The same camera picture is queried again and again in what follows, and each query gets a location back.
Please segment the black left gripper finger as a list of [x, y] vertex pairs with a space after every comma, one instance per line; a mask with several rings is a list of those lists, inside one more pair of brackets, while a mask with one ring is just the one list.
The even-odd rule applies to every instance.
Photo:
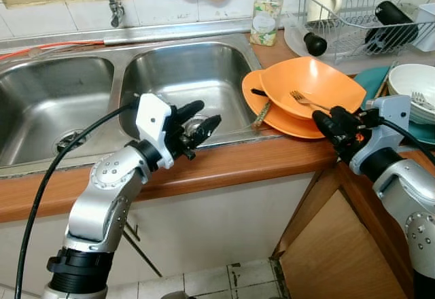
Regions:
[[202, 100], [192, 101], [182, 107], [173, 107], [173, 123], [184, 124], [189, 122], [204, 107], [205, 103]]
[[221, 121], [221, 115], [215, 115], [196, 123], [192, 129], [192, 143], [204, 143], [212, 136]]

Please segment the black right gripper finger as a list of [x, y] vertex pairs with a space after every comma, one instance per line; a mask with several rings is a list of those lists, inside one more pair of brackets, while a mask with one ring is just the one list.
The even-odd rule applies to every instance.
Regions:
[[344, 107], [333, 107], [330, 110], [330, 118], [343, 131], [358, 131], [360, 128], [360, 119]]
[[324, 138], [327, 138], [331, 143], [342, 143], [344, 141], [344, 129], [328, 113], [314, 111], [313, 121]]

